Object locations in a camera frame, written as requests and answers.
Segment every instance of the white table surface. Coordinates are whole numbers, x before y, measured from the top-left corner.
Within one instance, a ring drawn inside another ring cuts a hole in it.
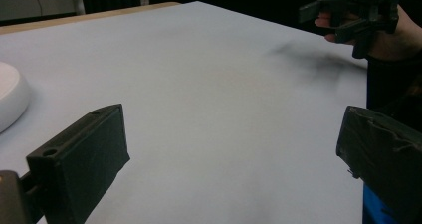
[[[0,61],[32,89],[0,169],[23,175],[38,146],[123,105],[131,161],[87,223],[360,223],[362,182],[335,155],[344,109],[365,106],[351,47],[194,2],[1,35]]]

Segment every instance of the wooden table edge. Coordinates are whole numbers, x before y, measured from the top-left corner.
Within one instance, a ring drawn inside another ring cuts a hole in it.
[[[68,24],[68,23],[80,22],[80,21],[87,21],[87,20],[92,20],[96,18],[104,18],[104,17],[117,16],[117,15],[122,15],[122,14],[149,11],[149,10],[153,10],[157,8],[175,6],[178,4],[180,3],[165,2],[165,3],[151,4],[151,5],[145,5],[145,6],[140,6],[140,7],[131,7],[131,8],[125,8],[125,9],[106,11],[106,12],[99,12],[99,13],[93,13],[93,14],[87,14],[87,15],[72,16],[72,17],[52,19],[52,20],[46,20],[46,21],[40,21],[40,22],[4,26],[4,27],[0,27],[0,35],[15,33],[15,32],[22,32],[22,31],[44,28],[44,27],[63,25],[63,24]]]

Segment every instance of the finger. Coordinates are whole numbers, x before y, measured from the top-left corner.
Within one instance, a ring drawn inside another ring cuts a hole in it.
[[[335,34],[327,34],[324,38],[329,42],[335,43]]]
[[[327,35],[324,36],[324,38],[329,42],[335,43],[335,34],[327,34]],[[356,41],[350,40],[350,41],[348,41],[344,44],[354,46],[356,44]]]
[[[344,16],[344,19],[347,19],[347,20],[357,20],[357,19],[359,19],[359,16],[357,16],[356,14],[353,14],[353,13],[347,13]]]
[[[316,24],[317,27],[323,27],[323,28],[330,27],[329,19],[326,19],[326,18],[317,18],[315,19],[314,23]]]
[[[329,18],[331,18],[331,13],[329,13],[329,12],[320,12],[318,14],[318,17],[319,18],[327,18],[327,19],[329,19]]]

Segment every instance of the black plastic part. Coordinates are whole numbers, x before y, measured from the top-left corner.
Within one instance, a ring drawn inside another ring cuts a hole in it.
[[[14,171],[0,171],[0,223],[33,223],[28,206],[18,174]]]
[[[380,112],[347,107],[336,154],[399,223],[417,223],[422,210],[422,133]]]
[[[21,177],[21,184],[25,194],[28,197],[28,209],[31,213],[32,223],[37,223],[44,216],[37,203],[37,200],[42,198],[40,196],[41,188],[36,185],[30,172]]]
[[[399,0],[317,0],[299,8],[299,23],[316,18],[319,12],[330,13],[330,26],[335,32],[335,41],[346,43],[355,39],[352,57],[362,59],[370,51],[375,32],[394,33],[398,22],[398,2]],[[353,13],[360,19],[344,24],[347,13]]]
[[[121,105],[88,113],[27,161],[47,222],[85,223],[129,161]]]

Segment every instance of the sleeve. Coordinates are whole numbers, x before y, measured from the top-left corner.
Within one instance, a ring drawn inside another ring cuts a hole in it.
[[[366,107],[378,109],[408,94],[422,77],[422,52],[415,57],[383,62],[372,57],[368,61]]]

